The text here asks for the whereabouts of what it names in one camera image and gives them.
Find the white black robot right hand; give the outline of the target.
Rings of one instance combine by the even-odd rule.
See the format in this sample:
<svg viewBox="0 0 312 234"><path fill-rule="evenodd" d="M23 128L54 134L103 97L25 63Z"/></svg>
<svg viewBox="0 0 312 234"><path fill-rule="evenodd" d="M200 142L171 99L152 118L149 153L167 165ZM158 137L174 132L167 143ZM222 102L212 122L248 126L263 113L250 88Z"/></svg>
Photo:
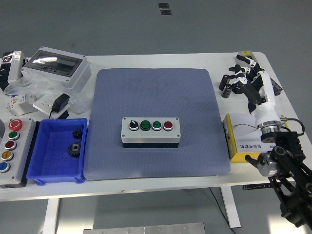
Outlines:
<svg viewBox="0 0 312 234"><path fill-rule="evenodd" d="M236 58L248 66L237 64L229 69L234 74L223 77L224 87L219 86L222 96L228 98L232 92L244 94L248 99L249 112L255 117L256 127L267 132L279 131L282 122L275 111L275 94L269 74L249 57L237 55Z"/></svg>

